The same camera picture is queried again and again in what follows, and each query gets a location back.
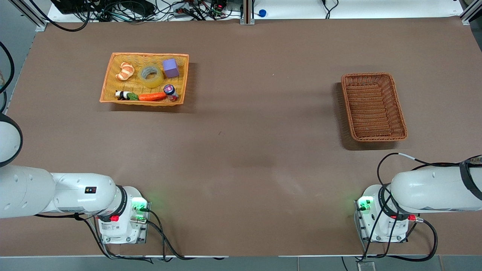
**empty basket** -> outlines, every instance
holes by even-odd
[[[351,136],[360,142],[407,138],[407,126],[389,73],[350,73],[341,78]]]

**toy carrot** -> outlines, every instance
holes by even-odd
[[[165,97],[167,97],[167,95],[164,92],[141,94],[139,95],[139,101],[157,101],[157,100],[162,100]]]

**purple cube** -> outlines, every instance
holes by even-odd
[[[162,62],[162,66],[164,67],[164,73],[166,74],[167,78],[179,76],[179,68],[177,67],[177,63],[174,58],[164,60]]]

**table surface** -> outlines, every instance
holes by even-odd
[[[99,103],[112,52],[189,54],[185,103]],[[481,63],[457,17],[49,26],[8,111],[25,141],[13,164],[138,188],[184,255],[359,255],[353,200],[377,183],[384,155],[479,154]],[[395,79],[408,138],[361,145],[347,129],[340,78],[377,71]],[[382,178],[414,166],[390,158]],[[482,212],[423,217],[437,229],[438,254],[482,254]],[[0,229],[2,256],[100,254],[82,222],[19,217]],[[147,244],[114,249],[159,255],[159,241],[150,231]],[[426,254],[431,242],[421,226],[390,252]]]

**yellow wicker basket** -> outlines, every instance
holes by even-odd
[[[162,61],[170,58],[176,60],[179,67],[179,76],[173,78],[166,78],[162,84],[156,88],[147,88],[140,81],[137,72],[142,66],[147,64],[157,65],[161,70]],[[116,74],[121,71],[121,63],[129,62],[135,69],[134,74],[126,81],[121,81],[116,78]],[[106,77],[104,78],[104,85],[102,86],[102,93],[100,95],[101,103],[118,103],[126,105],[143,105],[143,106],[174,106],[184,103],[184,96],[186,94],[187,70],[189,66],[188,54],[144,54],[144,53],[112,53],[107,66]],[[151,94],[162,92],[164,86],[171,84],[176,89],[179,99],[171,102],[168,98],[160,101],[119,101],[115,97],[116,91],[130,91],[137,95]]]

